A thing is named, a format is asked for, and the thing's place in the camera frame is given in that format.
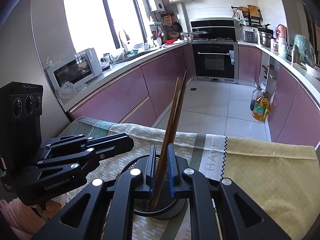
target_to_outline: pink sleeve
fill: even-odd
[[[41,217],[18,198],[9,203],[0,200],[0,211],[21,240],[31,239],[45,224]]]

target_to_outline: white microwave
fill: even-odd
[[[53,87],[58,89],[67,81],[78,87],[99,76],[102,68],[92,48],[59,60],[46,71]]]

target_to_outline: blue gripper pad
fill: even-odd
[[[174,198],[175,186],[179,182],[179,171],[178,171],[176,155],[174,154],[174,148],[172,143],[168,145],[168,173],[169,173],[171,197]]]

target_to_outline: patterned tablecloth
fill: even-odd
[[[114,179],[131,160],[149,154],[151,145],[160,153],[165,131],[80,117],[60,135],[81,133],[94,138],[126,133],[134,141],[132,151],[101,161],[88,174],[90,182]],[[320,212],[320,168],[313,147],[177,132],[174,150],[208,178],[233,179],[292,239],[302,239]],[[83,187],[68,192],[67,199]],[[132,239],[191,239],[189,206],[170,220],[135,215]]]

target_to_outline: oven handle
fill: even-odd
[[[214,55],[228,55],[230,56],[230,53],[201,53],[201,52],[198,52],[199,55],[202,55],[202,54],[214,54]]]

